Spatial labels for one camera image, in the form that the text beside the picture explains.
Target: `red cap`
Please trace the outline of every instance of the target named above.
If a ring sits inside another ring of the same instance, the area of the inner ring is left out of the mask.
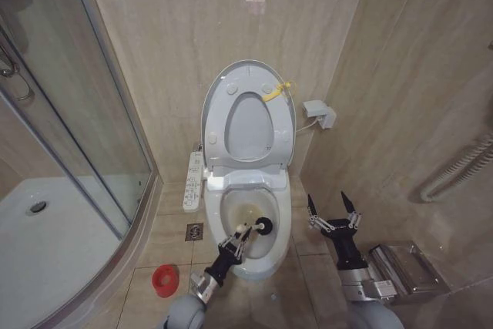
[[[173,265],[161,265],[153,274],[153,287],[158,296],[167,298],[178,289],[178,273]]]

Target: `floor tile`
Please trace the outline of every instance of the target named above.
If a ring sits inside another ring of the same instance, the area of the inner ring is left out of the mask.
[[[297,258],[287,258],[270,278],[248,282],[253,327],[317,328]]]
[[[183,214],[185,183],[166,183],[159,200],[158,215]]]
[[[196,213],[196,222],[203,223],[203,239],[193,242],[192,264],[213,262],[219,255],[219,251],[213,241],[205,210]]]
[[[157,216],[137,267],[190,264],[193,242],[185,241],[186,225],[195,219],[195,213]]]
[[[93,317],[91,321],[85,325],[84,329],[116,329],[127,292],[129,291],[131,279],[132,274],[129,274],[115,294],[113,294],[106,302],[102,311]]]
[[[330,254],[300,256],[300,262],[319,327],[346,328],[346,300]]]
[[[192,272],[203,274],[209,265],[192,265]],[[250,328],[253,327],[250,322],[248,282],[238,278],[230,270],[224,285],[214,293],[210,301],[203,329]]]
[[[190,265],[178,266],[179,286],[169,298],[159,297],[151,284],[154,268],[136,269],[123,306],[118,329],[155,329],[168,314],[169,306],[188,291]]]
[[[296,246],[294,245],[293,236],[290,237],[290,246],[287,248],[286,258],[297,257]]]
[[[291,206],[292,207],[307,207],[307,194],[298,176],[290,177],[291,187]]]
[[[291,233],[298,255],[329,253],[325,237],[317,229],[310,229],[308,211],[305,208],[293,208]]]

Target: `shower drain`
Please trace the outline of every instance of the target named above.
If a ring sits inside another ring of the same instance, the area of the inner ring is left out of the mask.
[[[29,207],[27,214],[36,215],[37,213],[43,211],[46,208],[46,206],[48,206],[48,202],[46,202],[45,200],[42,200],[41,202],[36,202]]]
[[[202,240],[203,223],[189,223],[186,225],[185,241]]]

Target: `bidet control panel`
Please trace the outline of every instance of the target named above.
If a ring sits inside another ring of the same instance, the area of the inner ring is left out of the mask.
[[[191,152],[186,174],[185,195],[183,196],[183,210],[195,212],[199,209],[200,194],[202,192],[203,155],[197,150]]]

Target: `toilet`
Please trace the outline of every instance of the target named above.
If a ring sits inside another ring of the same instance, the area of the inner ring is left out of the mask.
[[[289,91],[275,95],[282,84],[265,63],[235,62],[217,76],[202,111],[203,196],[214,242],[258,217],[273,222],[270,234],[253,233],[243,263],[233,268],[249,280],[272,275],[290,242],[287,166],[293,157],[296,118]]]

